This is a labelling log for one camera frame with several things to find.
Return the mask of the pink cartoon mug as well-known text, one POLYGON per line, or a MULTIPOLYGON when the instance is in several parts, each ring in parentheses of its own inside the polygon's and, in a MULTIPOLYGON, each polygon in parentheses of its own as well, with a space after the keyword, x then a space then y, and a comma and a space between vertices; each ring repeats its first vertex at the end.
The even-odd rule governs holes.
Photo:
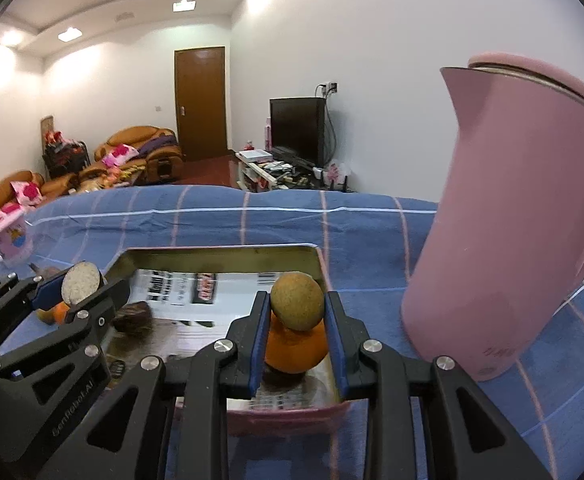
POLYGON ((0 262, 7 268, 26 263, 33 253, 33 239, 23 217, 0 232, 0 262))

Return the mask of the coffee table with snacks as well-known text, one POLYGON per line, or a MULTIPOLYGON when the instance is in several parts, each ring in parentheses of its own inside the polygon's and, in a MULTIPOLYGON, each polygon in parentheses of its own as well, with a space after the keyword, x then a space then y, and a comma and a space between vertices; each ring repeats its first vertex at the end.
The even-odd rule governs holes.
POLYGON ((79 183, 75 193, 91 193, 110 188, 128 188, 135 185, 143 176, 142 169, 125 170, 120 174, 102 174, 93 179, 87 179, 79 183))

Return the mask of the brown wooden door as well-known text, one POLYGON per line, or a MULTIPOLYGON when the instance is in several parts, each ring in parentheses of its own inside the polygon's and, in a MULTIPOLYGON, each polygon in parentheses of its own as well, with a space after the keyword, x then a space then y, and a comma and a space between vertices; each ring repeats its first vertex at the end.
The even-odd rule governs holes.
POLYGON ((225 60, 224 47, 175 52, 177 133, 187 160, 227 154, 225 60))

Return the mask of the pink tin box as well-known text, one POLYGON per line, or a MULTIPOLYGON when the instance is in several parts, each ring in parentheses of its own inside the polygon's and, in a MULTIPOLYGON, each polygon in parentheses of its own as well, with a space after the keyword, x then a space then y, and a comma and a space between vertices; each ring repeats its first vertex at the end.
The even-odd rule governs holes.
MULTIPOLYGON (((106 333, 102 348, 111 382, 117 384, 149 354, 163 361, 186 358, 225 337, 233 320, 249 314, 256 294, 291 271, 329 287, 324 259, 311 244, 126 250, 106 279, 126 278, 129 300, 146 302, 151 318, 140 336, 114 328, 106 333)), ((230 399, 227 408, 230 434, 273 437, 332 434, 350 409, 339 399, 328 358, 291 385, 265 370, 254 398, 230 399)))

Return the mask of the brown kiwi fruit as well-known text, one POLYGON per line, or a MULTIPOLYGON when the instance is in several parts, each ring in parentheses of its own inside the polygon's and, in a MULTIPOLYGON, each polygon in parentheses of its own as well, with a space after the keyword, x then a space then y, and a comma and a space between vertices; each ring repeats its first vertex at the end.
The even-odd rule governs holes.
POLYGON ((271 309, 289 330, 307 332, 324 318, 324 292, 308 274, 281 274, 270 291, 271 309))

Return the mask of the white tv stand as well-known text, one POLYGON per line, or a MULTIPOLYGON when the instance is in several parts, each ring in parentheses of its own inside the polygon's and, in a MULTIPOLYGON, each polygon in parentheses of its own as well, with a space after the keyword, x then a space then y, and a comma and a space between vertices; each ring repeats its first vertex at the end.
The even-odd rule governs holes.
POLYGON ((313 170, 275 160, 263 150, 235 152, 234 156, 237 161, 237 186, 242 191, 260 193, 321 189, 313 170))

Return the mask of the orange leather sofa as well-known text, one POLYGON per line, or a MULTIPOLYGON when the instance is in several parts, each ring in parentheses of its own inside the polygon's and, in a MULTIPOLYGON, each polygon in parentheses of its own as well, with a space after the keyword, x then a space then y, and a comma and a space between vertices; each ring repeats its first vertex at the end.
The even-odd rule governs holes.
POLYGON ((45 180, 41 174, 30 170, 21 170, 14 174, 9 174, 7 177, 0 180, 0 212, 7 204, 21 206, 21 203, 19 202, 20 198, 24 200, 25 208, 33 208, 40 205, 45 198, 44 194, 42 194, 42 185, 44 183, 45 180), (33 193, 30 193, 30 197, 25 194, 19 194, 15 191, 12 185, 13 182, 25 183, 27 188, 36 186, 36 188, 38 188, 39 197, 35 198, 33 193))

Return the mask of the blue checked tablecloth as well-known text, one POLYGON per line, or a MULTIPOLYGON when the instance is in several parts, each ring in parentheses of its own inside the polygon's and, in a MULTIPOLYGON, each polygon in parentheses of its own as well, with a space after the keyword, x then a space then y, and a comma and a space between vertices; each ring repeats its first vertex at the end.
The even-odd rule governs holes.
MULTIPOLYGON (((34 263, 58 268, 88 260, 107 269, 133 247, 312 244, 346 312, 411 354, 399 305, 435 211, 425 200, 385 195, 162 185, 65 196, 26 223, 34 263)), ((584 286, 482 388, 554 478, 584 479, 584 286)))

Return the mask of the pink electric kettle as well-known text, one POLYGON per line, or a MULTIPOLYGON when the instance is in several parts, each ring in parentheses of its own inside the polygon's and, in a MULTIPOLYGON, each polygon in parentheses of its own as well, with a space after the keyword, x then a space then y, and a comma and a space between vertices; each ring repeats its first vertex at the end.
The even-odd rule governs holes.
POLYGON ((499 52, 442 76, 458 134, 402 321, 422 359, 489 380, 584 281, 584 82, 499 52))

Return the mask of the dark shelf with items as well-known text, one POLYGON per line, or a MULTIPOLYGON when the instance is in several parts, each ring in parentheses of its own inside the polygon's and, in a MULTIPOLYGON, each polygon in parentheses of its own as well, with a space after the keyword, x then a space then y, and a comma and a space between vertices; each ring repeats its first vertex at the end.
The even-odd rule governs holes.
POLYGON ((79 174, 90 164, 86 144, 83 141, 67 139, 54 126, 53 117, 40 121, 42 135, 42 160, 50 180, 67 174, 79 174))

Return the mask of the black television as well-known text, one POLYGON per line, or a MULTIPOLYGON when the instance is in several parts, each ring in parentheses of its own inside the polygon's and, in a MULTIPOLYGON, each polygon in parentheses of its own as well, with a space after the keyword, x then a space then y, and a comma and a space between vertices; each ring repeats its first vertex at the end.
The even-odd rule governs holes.
POLYGON ((326 100, 271 99, 269 108, 271 153, 294 164, 322 166, 326 161, 326 100))

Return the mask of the large orange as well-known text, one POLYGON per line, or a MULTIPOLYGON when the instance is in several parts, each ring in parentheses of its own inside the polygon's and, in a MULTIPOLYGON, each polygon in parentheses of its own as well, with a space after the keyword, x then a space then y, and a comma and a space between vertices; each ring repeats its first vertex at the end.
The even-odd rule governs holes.
POLYGON ((328 354, 329 345, 320 321, 311 330, 298 332, 284 326, 272 314, 265 362, 268 366, 286 374, 303 374, 317 366, 328 354))

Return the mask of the dark passion fruit in box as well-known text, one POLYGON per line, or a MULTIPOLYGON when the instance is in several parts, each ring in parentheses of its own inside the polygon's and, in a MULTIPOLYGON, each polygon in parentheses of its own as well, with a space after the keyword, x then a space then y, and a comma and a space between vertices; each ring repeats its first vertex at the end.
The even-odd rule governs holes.
POLYGON ((126 304, 116 312, 111 325, 119 333, 141 337, 152 326, 152 310, 145 301, 126 304))

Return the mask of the small tangerine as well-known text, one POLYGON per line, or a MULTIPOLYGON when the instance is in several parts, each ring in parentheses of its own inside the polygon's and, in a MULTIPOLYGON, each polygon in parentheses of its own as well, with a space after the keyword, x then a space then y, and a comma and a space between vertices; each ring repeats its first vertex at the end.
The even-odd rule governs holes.
POLYGON ((65 315, 68 313, 68 310, 70 310, 70 307, 61 301, 49 310, 37 309, 36 315, 39 321, 47 325, 62 325, 65 323, 65 315))

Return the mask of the cut passion fruit half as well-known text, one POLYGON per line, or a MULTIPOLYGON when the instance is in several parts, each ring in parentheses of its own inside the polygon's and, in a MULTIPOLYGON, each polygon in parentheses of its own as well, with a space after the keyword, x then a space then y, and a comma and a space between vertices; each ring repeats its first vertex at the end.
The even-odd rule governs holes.
POLYGON ((65 273, 61 284, 61 297, 69 307, 76 307, 86 298, 98 292, 103 276, 94 263, 81 261, 65 273))

